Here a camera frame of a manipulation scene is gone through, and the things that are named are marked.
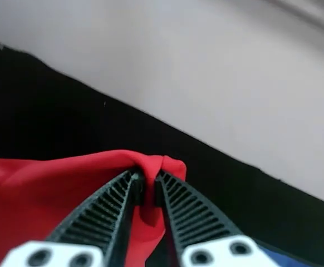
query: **cloth fold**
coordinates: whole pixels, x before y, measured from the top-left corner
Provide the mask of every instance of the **cloth fold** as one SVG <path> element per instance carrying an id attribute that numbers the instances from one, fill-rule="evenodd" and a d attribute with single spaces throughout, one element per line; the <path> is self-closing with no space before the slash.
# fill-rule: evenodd
<path id="1" fill-rule="evenodd" d="M 84 199 L 133 166 L 146 176 L 146 195 L 134 211 L 125 266 L 144 266 L 165 231 L 161 209 L 153 205 L 154 179 L 165 170 L 185 180 L 186 166 L 127 150 L 50 161 L 0 159 L 0 262 L 13 247 L 44 240 Z"/>

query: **white wall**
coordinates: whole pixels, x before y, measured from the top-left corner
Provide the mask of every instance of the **white wall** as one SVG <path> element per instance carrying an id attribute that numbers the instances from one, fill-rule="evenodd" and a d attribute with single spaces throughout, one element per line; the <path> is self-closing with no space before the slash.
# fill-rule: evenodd
<path id="1" fill-rule="evenodd" d="M 324 33 L 264 1 L 0 0 L 0 42 L 324 200 Z"/>

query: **red cloth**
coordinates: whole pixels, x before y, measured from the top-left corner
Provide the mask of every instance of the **red cloth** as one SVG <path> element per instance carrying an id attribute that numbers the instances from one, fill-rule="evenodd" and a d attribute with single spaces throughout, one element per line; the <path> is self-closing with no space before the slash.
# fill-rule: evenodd
<path id="1" fill-rule="evenodd" d="M 126 150 L 50 161 L 0 159 L 0 262 L 9 249 L 45 239 L 85 198 L 134 165 L 147 177 L 146 204 L 134 211 L 125 266 L 144 266 L 165 230 L 161 210 L 153 207 L 153 181 L 160 169 L 184 180 L 186 167 Z"/>

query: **screw hole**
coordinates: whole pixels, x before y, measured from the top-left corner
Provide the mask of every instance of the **screw hole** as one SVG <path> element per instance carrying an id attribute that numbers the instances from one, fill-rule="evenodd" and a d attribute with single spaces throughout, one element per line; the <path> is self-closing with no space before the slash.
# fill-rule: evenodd
<path id="1" fill-rule="evenodd" d="M 235 255 L 246 255 L 251 253 L 250 247 L 247 244 L 242 242 L 233 243 L 230 246 L 230 250 Z"/>
<path id="2" fill-rule="evenodd" d="M 32 267 L 45 265 L 51 257 L 51 252 L 48 249 L 41 249 L 33 253 L 28 259 L 28 265 Z"/>
<path id="3" fill-rule="evenodd" d="M 193 264 L 207 264 L 213 261 L 211 254 L 204 250 L 198 250 L 191 256 Z"/>
<path id="4" fill-rule="evenodd" d="M 71 262 L 69 267 L 89 267 L 92 263 L 92 257 L 90 254 L 79 254 L 75 256 Z"/>

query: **blue object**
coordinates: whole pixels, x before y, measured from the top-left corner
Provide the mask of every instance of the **blue object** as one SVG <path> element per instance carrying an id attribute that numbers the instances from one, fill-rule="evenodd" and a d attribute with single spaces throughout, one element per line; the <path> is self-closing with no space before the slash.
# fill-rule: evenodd
<path id="1" fill-rule="evenodd" d="M 310 265 L 300 263 L 286 255 L 273 252 L 263 247 L 260 248 L 281 267 L 310 267 Z"/>

